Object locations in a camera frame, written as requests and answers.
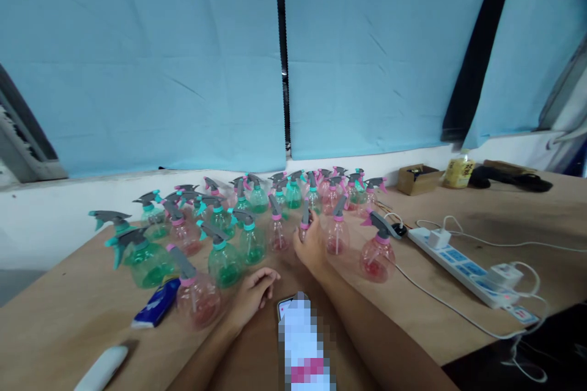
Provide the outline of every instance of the hand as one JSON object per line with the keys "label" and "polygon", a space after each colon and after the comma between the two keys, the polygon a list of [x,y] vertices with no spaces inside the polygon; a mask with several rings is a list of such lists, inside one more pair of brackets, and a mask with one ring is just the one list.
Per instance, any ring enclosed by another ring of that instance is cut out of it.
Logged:
{"label": "hand", "polygon": [[299,229],[296,228],[293,232],[293,248],[304,266],[314,274],[314,271],[320,270],[328,264],[328,259],[326,258],[326,246],[322,241],[320,218],[313,210],[310,210],[310,213],[312,214],[312,224],[306,232],[306,239],[303,243],[301,242]]}
{"label": "hand", "polygon": [[279,279],[281,275],[270,268],[261,268],[245,277],[225,316],[227,323],[240,332],[257,310],[265,307],[267,299],[273,297],[273,283]]}

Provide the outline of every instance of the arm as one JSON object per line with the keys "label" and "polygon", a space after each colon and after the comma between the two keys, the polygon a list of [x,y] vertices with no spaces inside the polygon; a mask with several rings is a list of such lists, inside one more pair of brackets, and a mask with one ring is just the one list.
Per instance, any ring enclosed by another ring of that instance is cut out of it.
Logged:
{"label": "arm", "polygon": [[262,268],[246,277],[228,311],[182,368],[168,391],[200,391],[208,387],[216,367],[257,310],[273,297],[273,282],[281,276]]}
{"label": "arm", "polygon": [[365,366],[383,389],[458,391],[422,347],[330,265],[315,212],[304,243],[296,230],[293,245],[301,262],[326,291]]}

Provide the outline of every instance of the blue curtain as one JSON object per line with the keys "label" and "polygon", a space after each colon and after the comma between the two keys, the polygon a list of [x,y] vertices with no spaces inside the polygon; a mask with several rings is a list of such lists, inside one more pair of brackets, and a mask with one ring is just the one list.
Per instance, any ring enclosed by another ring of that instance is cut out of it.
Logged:
{"label": "blue curtain", "polygon": [[276,0],[0,3],[0,62],[71,177],[284,168]]}
{"label": "blue curtain", "polygon": [[506,0],[464,147],[532,131],[587,32],[587,0]]}
{"label": "blue curtain", "polygon": [[483,0],[286,0],[294,159],[440,144]]}

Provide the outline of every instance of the blue packet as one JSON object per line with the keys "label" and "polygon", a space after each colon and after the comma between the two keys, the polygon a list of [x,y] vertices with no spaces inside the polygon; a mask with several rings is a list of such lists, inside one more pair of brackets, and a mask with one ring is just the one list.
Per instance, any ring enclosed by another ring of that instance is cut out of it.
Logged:
{"label": "blue packet", "polygon": [[165,313],[177,295],[179,289],[179,279],[176,277],[165,277],[161,285],[155,290],[147,305],[136,314],[133,322],[130,324],[131,328],[155,328],[159,325]]}

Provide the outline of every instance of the wooden table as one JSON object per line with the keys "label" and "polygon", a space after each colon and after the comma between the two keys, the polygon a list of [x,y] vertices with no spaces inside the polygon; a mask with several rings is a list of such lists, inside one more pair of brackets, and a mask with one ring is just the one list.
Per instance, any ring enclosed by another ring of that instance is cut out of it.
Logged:
{"label": "wooden table", "polygon": [[[587,249],[587,181],[541,175],[554,183],[550,192],[533,194],[493,183],[490,189],[438,188],[416,197],[392,189],[387,195],[381,194],[380,200],[391,205],[411,226],[418,219],[441,222],[450,214],[458,218],[465,232],[487,241],[542,241]],[[360,221],[350,215],[345,217],[351,225],[352,249],[333,257],[333,264],[439,364],[494,341],[397,271],[385,284],[363,279],[358,254],[376,229],[359,226]],[[257,222],[258,227],[266,221],[267,218]],[[106,348],[130,339],[138,345],[108,389],[162,390],[203,341],[209,329],[187,333],[175,312],[156,329],[130,329],[132,318],[152,291],[135,288],[126,268],[112,271],[112,250],[103,245],[111,234],[110,228],[100,232],[0,309],[0,389],[72,389]],[[551,313],[587,298],[585,254],[543,246],[492,247],[459,236],[453,237],[451,243],[485,268],[509,261],[531,265],[540,274],[539,294],[550,303]],[[206,270],[209,250],[210,244],[192,258],[198,269]],[[394,250],[397,264],[416,282],[488,330],[507,334],[522,328],[507,312],[485,306],[409,239],[395,242]],[[326,337],[336,339],[336,344],[327,343],[327,347],[333,350],[339,388],[372,388],[374,384],[328,298],[293,253],[269,256],[264,263],[282,274],[276,299],[303,290],[318,316],[323,317],[328,326]],[[519,286],[520,290],[530,286],[530,278]],[[224,298],[229,299],[233,293],[224,291]],[[541,303],[535,300],[524,299],[522,305],[538,314],[542,311]],[[253,318],[235,342],[215,376],[213,388],[276,389],[280,380],[278,353],[277,318],[272,303]]]}

